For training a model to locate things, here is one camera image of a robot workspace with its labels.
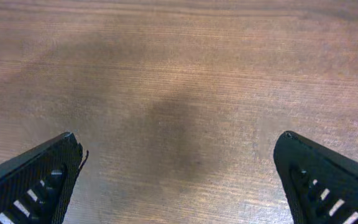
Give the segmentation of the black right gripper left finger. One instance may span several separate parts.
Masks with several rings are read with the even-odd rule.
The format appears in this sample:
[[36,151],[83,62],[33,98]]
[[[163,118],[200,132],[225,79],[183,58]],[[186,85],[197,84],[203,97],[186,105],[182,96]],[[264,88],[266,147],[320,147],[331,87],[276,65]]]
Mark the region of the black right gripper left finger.
[[89,152],[62,133],[0,164],[0,216],[12,223],[62,223]]

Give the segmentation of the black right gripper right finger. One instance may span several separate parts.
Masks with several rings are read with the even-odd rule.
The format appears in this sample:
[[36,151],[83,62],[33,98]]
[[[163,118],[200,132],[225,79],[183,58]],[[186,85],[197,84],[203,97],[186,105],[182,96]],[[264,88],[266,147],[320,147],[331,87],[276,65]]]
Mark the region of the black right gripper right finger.
[[293,131],[280,135],[273,159],[294,223],[344,223],[358,214],[358,162]]

